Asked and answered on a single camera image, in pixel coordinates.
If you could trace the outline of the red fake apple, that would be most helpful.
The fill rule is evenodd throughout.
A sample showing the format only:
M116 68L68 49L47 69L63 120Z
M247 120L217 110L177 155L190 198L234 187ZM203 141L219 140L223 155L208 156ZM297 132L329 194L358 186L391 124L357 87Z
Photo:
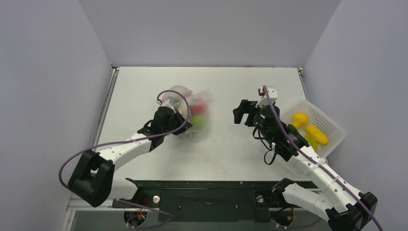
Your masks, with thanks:
M203 115L207 112L207 103L203 98L195 99L190 105L192 115Z

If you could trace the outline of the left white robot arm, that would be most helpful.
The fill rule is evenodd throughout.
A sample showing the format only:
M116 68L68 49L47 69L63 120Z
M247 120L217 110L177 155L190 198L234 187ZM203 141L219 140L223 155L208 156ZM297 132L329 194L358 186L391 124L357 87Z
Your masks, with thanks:
M143 193L134 183L120 183L114 173L133 159L147 154L161 145L167 135L179 135L192 128L190 116L184 117L172 107L160 106L141 129L125 141L99 144L79 152L79 161L66 188L92 207L108 199L124 199L130 206L143 202Z

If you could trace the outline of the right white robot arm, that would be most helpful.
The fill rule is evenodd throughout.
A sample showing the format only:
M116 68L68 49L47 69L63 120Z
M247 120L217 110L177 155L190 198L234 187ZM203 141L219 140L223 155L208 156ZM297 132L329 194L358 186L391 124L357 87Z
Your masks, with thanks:
M348 184L337 174L299 132L299 126L281 121L275 104L260 106L257 101L241 100L233 110L234 123L240 124L244 114L248 115L244 124L259 133L256 139L266 141L275 155L296 167L320 190L315 193L284 178L272 187L275 204L306 209L325 220L333 231L360 231L370 221L382 230L374 216L377 197Z

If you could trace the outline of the clear plastic bag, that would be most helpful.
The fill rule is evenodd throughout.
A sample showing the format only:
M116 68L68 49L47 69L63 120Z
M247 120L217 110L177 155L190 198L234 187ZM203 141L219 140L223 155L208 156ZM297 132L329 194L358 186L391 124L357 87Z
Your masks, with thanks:
M170 99L173 107L183 117L187 115L188 109L191 111L189 122L192 127L182 133L181 136L187 141L201 141L209 132L209 104L213 99L212 94L209 89L194 92L181 85L174 85L170 89L182 94L189 104L189 107L187 107L185 101L178 94L170 92L166 97Z

